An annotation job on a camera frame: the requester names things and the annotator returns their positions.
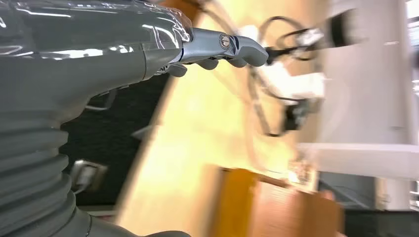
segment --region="black floor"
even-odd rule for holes
[[[167,81],[163,75],[121,89],[109,110],[85,110],[62,126],[69,132],[68,143],[60,149],[70,160],[65,172],[79,159],[108,166],[100,190],[78,194],[77,205],[115,204],[140,145],[131,134],[149,124]],[[100,104],[105,98],[95,97],[91,103]]]

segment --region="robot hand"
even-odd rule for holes
[[[220,59],[241,68],[246,64],[261,66],[266,63],[268,53],[254,40],[243,36],[229,36],[218,31],[193,29],[194,38],[185,42],[181,53],[156,74],[169,73],[175,77],[185,75],[182,64],[196,63],[207,70],[217,67]]]

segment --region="white wall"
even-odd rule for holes
[[[357,8],[365,41],[325,50],[325,72],[332,81],[326,84],[322,130],[328,130],[336,113],[340,116],[319,142],[408,142],[401,44],[386,45],[401,41],[398,2],[341,0],[332,6],[331,14]]]
[[[402,20],[404,1],[332,2],[331,15],[357,9],[358,25],[363,27],[365,40],[324,51],[325,72],[332,80],[326,84],[321,114],[323,134],[318,142],[417,144],[418,105],[412,90],[406,22]],[[362,161],[354,160],[362,167]],[[368,200],[363,197],[376,195],[370,178],[339,174],[321,178],[327,183],[356,190],[354,196],[364,202]],[[391,200],[387,209],[408,208],[407,183],[385,179],[384,190]]]

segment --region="white cable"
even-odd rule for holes
[[[74,191],[74,194],[77,195],[77,194],[79,194],[81,192],[84,192],[88,187],[89,187],[89,184],[84,184],[79,189],[77,189],[76,191]]]

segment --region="black cable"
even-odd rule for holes
[[[288,35],[302,34],[307,30],[306,28],[303,27],[302,24],[300,24],[299,22],[297,22],[297,21],[295,21],[291,18],[284,17],[284,16],[274,16],[274,17],[268,18],[260,26],[259,37],[258,37],[259,42],[262,42],[264,40],[266,30],[273,21],[285,21],[296,29],[296,31],[291,32],[291,34],[288,34]],[[295,50],[298,50],[300,48],[303,48],[303,46],[295,46],[295,47],[288,47],[288,48],[283,47],[282,49],[279,49],[279,50],[274,50],[272,48],[267,48],[267,52],[268,52],[268,55],[269,55],[268,63],[272,63],[273,60],[275,58],[279,57],[279,56],[282,56],[282,55],[285,55],[285,54],[291,54],[292,55]],[[264,110],[263,110],[263,108],[260,104],[260,98],[259,98],[259,95],[258,95],[257,89],[256,89],[256,83],[257,82],[262,84],[264,86],[264,88],[267,88],[267,86],[264,84],[264,81],[261,79],[260,75],[257,73],[256,69],[252,66],[249,66],[249,81],[248,81],[249,94],[250,94],[251,99],[252,99],[253,108],[254,108],[254,110],[255,110],[258,118],[259,118],[259,122],[260,122],[260,125],[262,127],[263,133],[267,136],[270,136],[270,137],[280,137],[280,136],[284,135],[284,133],[285,133],[284,126],[282,124],[280,124],[280,131],[278,131],[277,133],[272,133],[271,132],[271,128],[270,128],[269,123],[266,119],[265,112],[264,112]],[[263,92],[265,94],[273,97],[273,98],[278,99],[278,100],[295,101],[295,102],[298,102],[298,104],[305,101],[305,99],[293,99],[293,98],[286,98],[286,97],[277,96],[277,95],[274,95],[272,92],[270,92],[268,89],[263,90]]]
[[[295,21],[291,18],[288,18],[288,17],[285,17],[285,16],[273,16],[273,17],[268,18],[259,27],[259,37],[258,37],[259,42],[263,41],[263,39],[265,38],[266,30],[273,21],[285,21],[288,24],[290,24],[291,26],[293,26],[296,30],[303,30],[304,29],[304,27],[301,23],[299,23],[299,22],[297,22],[297,21]]]
[[[291,46],[291,47],[289,47],[289,46],[286,46],[286,44],[285,44],[285,39],[287,37],[294,36],[294,35],[300,35],[300,34],[306,32],[307,30],[308,29],[302,29],[302,30],[293,31],[293,32],[290,32],[288,34],[282,35],[281,37],[279,37],[277,39],[277,45],[278,45],[278,47],[280,47],[282,49],[289,49],[289,48],[297,48],[298,49],[298,48],[304,48],[305,51],[308,51],[308,50],[311,51],[311,54],[310,54],[309,57],[302,58],[300,56],[295,56],[294,54],[291,54],[291,57],[293,57],[294,59],[299,60],[299,61],[310,61],[312,59],[315,59],[318,56],[317,51],[314,50],[314,47],[315,46],[310,46],[310,47],[305,47],[305,46]]]

